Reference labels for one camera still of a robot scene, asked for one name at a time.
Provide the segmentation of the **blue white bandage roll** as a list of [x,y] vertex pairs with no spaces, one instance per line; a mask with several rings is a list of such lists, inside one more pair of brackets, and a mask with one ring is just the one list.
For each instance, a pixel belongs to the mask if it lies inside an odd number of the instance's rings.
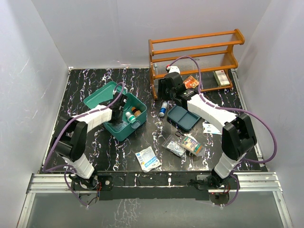
[[165,116],[165,113],[166,113],[166,110],[167,110],[167,106],[168,106],[167,101],[164,101],[162,103],[160,111],[159,111],[159,117],[164,117]]

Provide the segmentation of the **white spray bottle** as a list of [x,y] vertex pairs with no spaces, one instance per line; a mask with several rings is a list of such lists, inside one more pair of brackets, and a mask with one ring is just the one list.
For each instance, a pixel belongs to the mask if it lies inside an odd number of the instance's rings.
[[129,123],[132,123],[132,124],[133,124],[133,123],[136,122],[136,117],[135,117],[135,115],[134,115],[133,113],[126,112],[125,115],[126,115],[127,121],[128,121]]

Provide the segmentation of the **blue swab packet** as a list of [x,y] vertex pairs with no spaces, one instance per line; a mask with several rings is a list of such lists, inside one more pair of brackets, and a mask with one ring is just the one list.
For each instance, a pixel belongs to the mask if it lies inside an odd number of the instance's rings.
[[119,123],[112,124],[113,131],[120,132],[122,129],[124,129],[128,124],[125,121],[121,121]]

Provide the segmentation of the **brown medicine bottle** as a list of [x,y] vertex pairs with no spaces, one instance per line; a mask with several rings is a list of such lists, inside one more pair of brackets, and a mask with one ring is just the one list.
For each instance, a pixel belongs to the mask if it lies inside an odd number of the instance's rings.
[[136,107],[132,107],[131,108],[131,111],[132,111],[132,113],[133,113],[133,115],[135,116],[135,117],[138,117],[142,112],[138,109],[138,108],[136,108]]

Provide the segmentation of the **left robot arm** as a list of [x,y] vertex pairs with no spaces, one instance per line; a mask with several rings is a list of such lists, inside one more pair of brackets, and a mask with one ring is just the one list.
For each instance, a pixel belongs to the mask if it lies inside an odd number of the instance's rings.
[[127,96],[117,92],[113,99],[83,114],[59,119],[50,153],[61,156],[89,190],[97,186],[98,178],[93,175],[95,169],[85,156],[87,133],[103,123],[121,121],[126,103]]

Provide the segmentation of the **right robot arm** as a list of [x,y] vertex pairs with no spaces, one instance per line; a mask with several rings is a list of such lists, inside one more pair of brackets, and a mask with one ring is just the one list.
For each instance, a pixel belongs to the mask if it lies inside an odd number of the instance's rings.
[[176,105],[200,116],[214,125],[222,134],[222,156],[208,176],[208,185],[223,188],[228,184],[228,176],[244,156],[257,143],[250,117],[237,115],[221,109],[199,93],[198,88],[187,89],[179,73],[168,73],[158,82],[158,97],[172,100]]

